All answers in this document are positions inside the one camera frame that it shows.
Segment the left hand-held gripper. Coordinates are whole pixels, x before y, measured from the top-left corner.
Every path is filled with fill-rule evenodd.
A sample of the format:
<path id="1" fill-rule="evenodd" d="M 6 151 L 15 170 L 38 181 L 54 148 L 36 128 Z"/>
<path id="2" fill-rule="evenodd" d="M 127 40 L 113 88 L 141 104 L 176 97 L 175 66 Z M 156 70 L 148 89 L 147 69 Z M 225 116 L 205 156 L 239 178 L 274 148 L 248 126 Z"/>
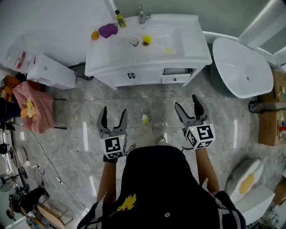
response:
<path id="1" fill-rule="evenodd" d="M 107 107 L 99 113 L 97 128 L 101 136 L 101 147 L 104 153 L 103 161 L 117 163 L 118 158 L 126 156 L 127 145 L 127 109 L 121 115 L 119 125 L 109 130 L 107 127 Z"/>

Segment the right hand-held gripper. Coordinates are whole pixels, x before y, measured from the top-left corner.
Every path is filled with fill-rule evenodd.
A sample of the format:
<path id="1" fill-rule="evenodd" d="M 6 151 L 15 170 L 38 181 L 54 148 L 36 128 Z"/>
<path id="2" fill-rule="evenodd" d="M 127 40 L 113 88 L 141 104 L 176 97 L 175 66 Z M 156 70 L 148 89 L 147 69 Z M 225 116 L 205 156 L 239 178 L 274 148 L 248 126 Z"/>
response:
<path id="1" fill-rule="evenodd" d="M 195 117 L 190 117 L 178 102 L 175 102 L 175 111 L 184 125 L 182 131 L 192 148 L 207 148 L 215 140 L 214 125 L 208 120 L 208 108 L 205 103 L 195 94 L 192 95 L 192 99 Z"/>

